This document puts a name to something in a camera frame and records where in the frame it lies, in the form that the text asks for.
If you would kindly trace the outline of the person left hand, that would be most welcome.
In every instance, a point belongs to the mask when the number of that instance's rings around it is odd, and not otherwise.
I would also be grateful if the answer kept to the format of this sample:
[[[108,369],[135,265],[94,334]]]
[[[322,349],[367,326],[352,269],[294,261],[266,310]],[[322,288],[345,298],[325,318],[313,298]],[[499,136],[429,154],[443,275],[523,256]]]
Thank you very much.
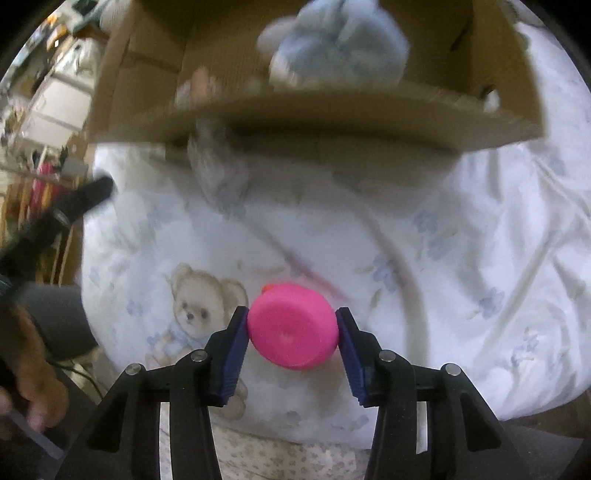
[[[26,421],[37,432],[58,425],[68,409],[68,391],[45,359],[31,317],[18,305],[1,304],[1,357],[16,379],[16,391],[28,402]]]

